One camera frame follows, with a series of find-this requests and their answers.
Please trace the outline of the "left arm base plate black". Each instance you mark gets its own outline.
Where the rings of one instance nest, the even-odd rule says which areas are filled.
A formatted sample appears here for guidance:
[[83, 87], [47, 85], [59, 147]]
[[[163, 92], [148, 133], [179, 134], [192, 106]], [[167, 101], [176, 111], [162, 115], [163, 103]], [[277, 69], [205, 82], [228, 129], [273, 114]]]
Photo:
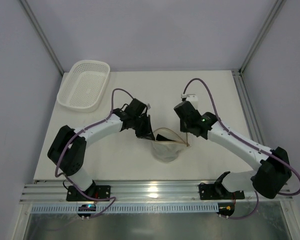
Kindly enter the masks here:
[[[111, 195], [110, 185], [92, 185], [86, 191], [83, 192], [90, 198], [94, 199], [108, 199]], [[91, 201], [91, 199], [83, 196], [79, 191], [73, 186], [69, 186], [66, 195], [67, 202], [86, 202]]]

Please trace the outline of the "black bra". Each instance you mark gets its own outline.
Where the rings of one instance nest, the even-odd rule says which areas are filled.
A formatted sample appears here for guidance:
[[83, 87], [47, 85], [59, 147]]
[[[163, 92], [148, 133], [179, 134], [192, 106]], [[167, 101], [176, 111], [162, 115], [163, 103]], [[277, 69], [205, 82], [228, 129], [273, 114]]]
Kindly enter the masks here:
[[157, 134], [155, 137], [155, 140], [158, 142], [176, 142], [176, 140], [170, 139], [168, 137], [165, 137], [161, 134]]

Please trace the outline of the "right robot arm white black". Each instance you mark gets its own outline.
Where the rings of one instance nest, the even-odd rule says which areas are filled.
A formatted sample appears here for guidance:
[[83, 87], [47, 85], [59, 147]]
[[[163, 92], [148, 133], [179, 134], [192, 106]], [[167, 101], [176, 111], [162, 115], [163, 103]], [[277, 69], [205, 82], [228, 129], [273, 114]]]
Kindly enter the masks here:
[[215, 181], [216, 192], [257, 191], [274, 199], [292, 176], [289, 157], [281, 147], [271, 149], [254, 142], [221, 124], [211, 112], [200, 114], [192, 103], [185, 100], [174, 107], [180, 119], [182, 132], [216, 143], [238, 156], [252, 169], [244, 172], [224, 172]]

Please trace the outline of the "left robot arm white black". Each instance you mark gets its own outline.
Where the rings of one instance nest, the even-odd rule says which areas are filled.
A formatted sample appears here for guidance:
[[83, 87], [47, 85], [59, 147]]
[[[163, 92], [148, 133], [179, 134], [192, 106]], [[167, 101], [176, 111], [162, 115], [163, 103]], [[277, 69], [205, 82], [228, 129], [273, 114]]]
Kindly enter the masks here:
[[103, 138], [134, 130], [138, 139], [154, 140], [149, 106], [136, 98], [130, 104], [112, 109], [109, 115], [96, 123], [79, 128], [68, 125], [61, 127], [55, 136], [47, 157], [55, 164], [56, 170], [72, 184], [75, 192], [69, 193], [69, 201], [101, 201], [99, 188], [84, 169], [86, 150]]

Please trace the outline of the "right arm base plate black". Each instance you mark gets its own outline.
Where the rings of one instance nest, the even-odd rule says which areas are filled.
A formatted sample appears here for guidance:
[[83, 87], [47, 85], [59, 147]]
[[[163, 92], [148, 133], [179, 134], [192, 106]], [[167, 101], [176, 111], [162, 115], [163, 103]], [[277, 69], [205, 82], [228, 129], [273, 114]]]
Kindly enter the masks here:
[[243, 200], [245, 194], [243, 191], [230, 192], [221, 183], [200, 183], [198, 185], [199, 196], [201, 200]]

